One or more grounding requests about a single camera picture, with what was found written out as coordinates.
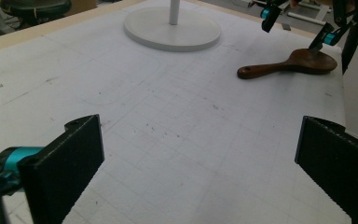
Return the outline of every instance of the stool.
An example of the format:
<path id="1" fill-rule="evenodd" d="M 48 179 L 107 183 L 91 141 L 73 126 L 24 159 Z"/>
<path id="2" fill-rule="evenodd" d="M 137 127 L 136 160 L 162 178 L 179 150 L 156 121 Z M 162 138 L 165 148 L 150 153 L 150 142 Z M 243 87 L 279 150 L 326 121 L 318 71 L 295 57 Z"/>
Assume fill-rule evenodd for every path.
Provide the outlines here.
<path id="1" fill-rule="evenodd" d="M 21 20 L 18 29 L 26 24 L 35 26 L 63 18 L 71 6 L 71 0 L 1 0 L 0 3 L 3 12 Z"/>

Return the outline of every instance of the metal rod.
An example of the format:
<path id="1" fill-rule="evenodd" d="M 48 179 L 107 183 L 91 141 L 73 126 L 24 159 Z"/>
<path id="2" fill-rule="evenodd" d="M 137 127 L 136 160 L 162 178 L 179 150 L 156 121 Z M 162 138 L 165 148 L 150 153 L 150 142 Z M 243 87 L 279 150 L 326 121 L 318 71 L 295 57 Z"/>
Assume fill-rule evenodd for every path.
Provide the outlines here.
<path id="1" fill-rule="evenodd" d="M 179 3 L 180 3 L 180 0 L 171 0 L 170 25 L 177 25 L 178 24 Z"/>
<path id="2" fill-rule="evenodd" d="M 315 20 L 313 18 L 306 17 L 306 16 L 301 16 L 301 15 L 298 15 L 298 14 L 293 13 L 293 12 L 289 12 L 289 13 L 287 13 L 287 15 L 290 16 L 290 17 L 297 18 L 297 19 L 301 19 L 303 21 L 310 21 L 310 22 L 313 22 L 313 23 L 316 23 L 316 24 L 319 24 L 319 25 L 324 25 L 326 23 L 325 21 L 318 21 L 318 20 Z"/>

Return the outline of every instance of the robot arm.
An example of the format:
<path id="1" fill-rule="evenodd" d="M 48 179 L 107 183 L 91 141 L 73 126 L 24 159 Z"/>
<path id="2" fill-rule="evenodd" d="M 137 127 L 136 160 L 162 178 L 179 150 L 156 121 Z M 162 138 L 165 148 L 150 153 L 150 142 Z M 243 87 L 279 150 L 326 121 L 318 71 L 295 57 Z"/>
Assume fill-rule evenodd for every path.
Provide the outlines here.
<path id="1" fill-rule="evenodd" d="M 98 115 L 65 124 L 46 147 L 10 147 L 0 153 L 0 224 L 9 223 L 3 195 L 24 189 L 35 224 L 62 223 L 103 162 Z"/>
<path id="2" fill-rule="evenodd" d="M 269 0 L 261 11 L 260 17 L 263 18 L 262 29 L 269 32 L 272 25 L 280 15 L 279 5 L 286 2 L 285 0 Z M 311 42 L 309 49 L 319 51 L 323 44 L 335 46 L 346 32 L 349 31 L 345 47 L 342 52 L 342 70 L 346 71 L 351 58 L 358 45 L 358 0 L 355 0 L 355 10 L 346 12 L 346 1 L 333 0 L 334 23 L 339 27 L 335 28 L 328 22 L 324 25 L 319 34 Z"/>

